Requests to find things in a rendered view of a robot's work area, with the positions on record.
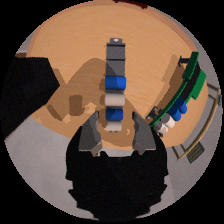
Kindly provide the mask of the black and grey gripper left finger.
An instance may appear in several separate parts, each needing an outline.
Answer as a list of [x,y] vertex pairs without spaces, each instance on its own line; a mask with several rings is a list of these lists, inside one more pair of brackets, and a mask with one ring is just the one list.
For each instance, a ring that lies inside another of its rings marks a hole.
[[101,134],[97,131],[99,112],[96,110],[87,121],[78,128],[66,150],[66,179],[72,181],[77,165],[83,160],[98,156],[102,149]]

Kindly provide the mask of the white short plastic bar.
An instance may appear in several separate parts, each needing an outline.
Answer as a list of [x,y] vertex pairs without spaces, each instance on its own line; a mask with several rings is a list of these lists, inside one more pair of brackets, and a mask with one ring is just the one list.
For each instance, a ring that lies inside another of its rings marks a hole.
[[105,106],[124,106],[125,94],[106,93]]
[[106,131],[121,131],[121,121],[106,121]]

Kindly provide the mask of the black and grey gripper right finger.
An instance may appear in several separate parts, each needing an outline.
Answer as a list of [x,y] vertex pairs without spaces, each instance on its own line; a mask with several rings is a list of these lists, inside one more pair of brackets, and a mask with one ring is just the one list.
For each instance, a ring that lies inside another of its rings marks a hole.
[[[164,176],[167,176],[167,152],[165,145],[153,127],[150,127],[135,111],[132,112],[134,120],[134,139],[132,150],[137,150],[139,155],[155,158],[163,167]],[[137,133],[136,133],[137,132]]]

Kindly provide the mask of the blue plastic bar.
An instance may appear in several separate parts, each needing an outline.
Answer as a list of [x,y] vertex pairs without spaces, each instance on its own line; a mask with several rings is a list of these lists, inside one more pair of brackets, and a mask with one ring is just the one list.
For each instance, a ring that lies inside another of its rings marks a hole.
[[105,89],[126,89],[126,77],[105,76]]
[[123,109],[107,109],[105,113],[106,120],[123,120]]
[[181,113],[176,105],[172,105],[168,110],[168,113],[175,121],[179,121],[181,119]]
[[185,114],[187,112],[187,106],[182,97],[177,98],[177,100],[175,101],[175,105],[177,106],[181,114]]

